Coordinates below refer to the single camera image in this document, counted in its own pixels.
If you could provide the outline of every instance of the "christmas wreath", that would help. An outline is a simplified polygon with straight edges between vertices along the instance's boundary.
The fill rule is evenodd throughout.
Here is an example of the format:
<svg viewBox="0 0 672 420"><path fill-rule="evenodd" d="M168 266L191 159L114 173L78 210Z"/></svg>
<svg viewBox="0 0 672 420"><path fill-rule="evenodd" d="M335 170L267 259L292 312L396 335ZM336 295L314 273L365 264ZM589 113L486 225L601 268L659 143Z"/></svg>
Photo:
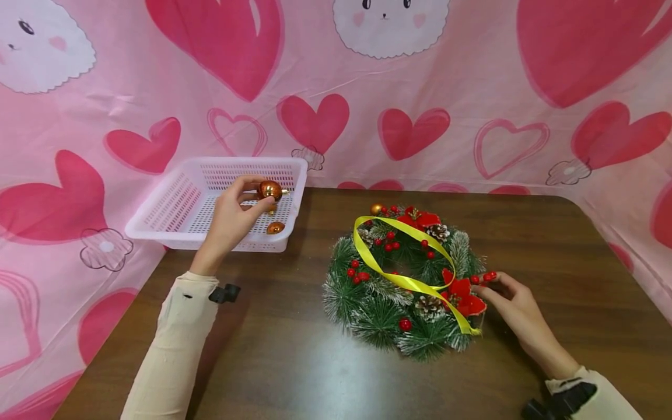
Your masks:
<svg viewBox="0 0 672 420"><path fill-rule="evenodd" d="M464 351L487 308L472 284L489 282L469 236L436 214L379 204L339 238L324 284L329 318L380 349L414 360Z"/></svg>

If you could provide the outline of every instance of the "plastic basket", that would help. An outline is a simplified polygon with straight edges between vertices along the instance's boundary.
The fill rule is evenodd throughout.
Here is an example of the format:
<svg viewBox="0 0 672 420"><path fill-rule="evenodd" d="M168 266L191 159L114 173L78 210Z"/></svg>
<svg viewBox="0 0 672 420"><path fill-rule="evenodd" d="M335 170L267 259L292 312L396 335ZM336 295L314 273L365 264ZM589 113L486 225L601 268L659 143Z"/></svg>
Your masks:
<svg viewBox="0 0 672 420"><path fill-rule="evenodd" d="M200 157L184 161L166 175L126 225L126 235L150 239L172 249L198 249L210 228L217 197L240 175L259 174L289 191L276 213L264 214L233 251L282 252L294 230L308 163L292 157ZM268 235L270 222L285 229Z"/></svg>

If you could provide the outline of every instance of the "wooden table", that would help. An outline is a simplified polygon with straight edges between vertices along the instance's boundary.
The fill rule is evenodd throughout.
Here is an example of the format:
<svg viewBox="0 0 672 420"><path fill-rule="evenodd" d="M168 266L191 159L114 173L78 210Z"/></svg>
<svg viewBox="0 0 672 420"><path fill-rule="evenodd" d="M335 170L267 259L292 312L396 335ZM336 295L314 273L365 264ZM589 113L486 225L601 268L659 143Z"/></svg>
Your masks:
<svg viewBox="0 0 672 420"><path fill-rule="evenodd" d="M196 419L517 419L542 377L494 310L463 354L419 364L357 342L321 301L331 245L373 202L437 212L469 233L488 267L534 292L579 363L607 376L645 419L672 413L672 331L586 216L562 198L306 190L285 253L235 253L219 271L243 288L206 344ZM59 420L118 419L173 279L171 251L65 404Z"/></svg>

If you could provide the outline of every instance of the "cartoon bunny face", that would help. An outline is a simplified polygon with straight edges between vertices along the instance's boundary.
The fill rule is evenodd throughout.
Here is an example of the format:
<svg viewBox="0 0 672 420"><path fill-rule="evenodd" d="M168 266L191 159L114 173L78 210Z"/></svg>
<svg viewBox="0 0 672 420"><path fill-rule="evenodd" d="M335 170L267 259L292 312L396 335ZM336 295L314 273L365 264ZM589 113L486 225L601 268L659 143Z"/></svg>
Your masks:
<svg viewBox="0 0 672 420"><path fill-rule="evenodd" d="M374 58L428 49L446 25L450 0L334 0L334 22L343 43Z"/></svg>
<svg viewBox="0 0 672 420"><path fill-rule="evenodd" d="M89 71L95 51L68 12L51 0L0 0L0 83L44 93Z"/></svg>

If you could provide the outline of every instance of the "sleeve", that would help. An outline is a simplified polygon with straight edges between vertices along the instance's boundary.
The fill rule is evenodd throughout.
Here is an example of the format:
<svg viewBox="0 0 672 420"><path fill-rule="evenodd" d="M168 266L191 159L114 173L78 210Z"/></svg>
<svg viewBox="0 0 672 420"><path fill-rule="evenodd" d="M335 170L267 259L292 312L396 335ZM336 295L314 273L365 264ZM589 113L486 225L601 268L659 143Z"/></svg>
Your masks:
<svg viewBox="0 0 672 420"><path fill-rule="evenodd" d="M597 387L597 392L578 413L572 416L573 420L641 420L642 417L632 408L632 405L614 388L604 376L597 372L581 369L568 380L547 380L546 387L551 394L562 392L574 386L577 382L588 382Z"/></svg>
<svg viewBox="0 0 672 420"><path fill-rule="evenodd" d="M214 277L187 272L163 302L157 334L140 365L122 420L182 420L192 396L196 369L218 305L208 297Z"/></svg>

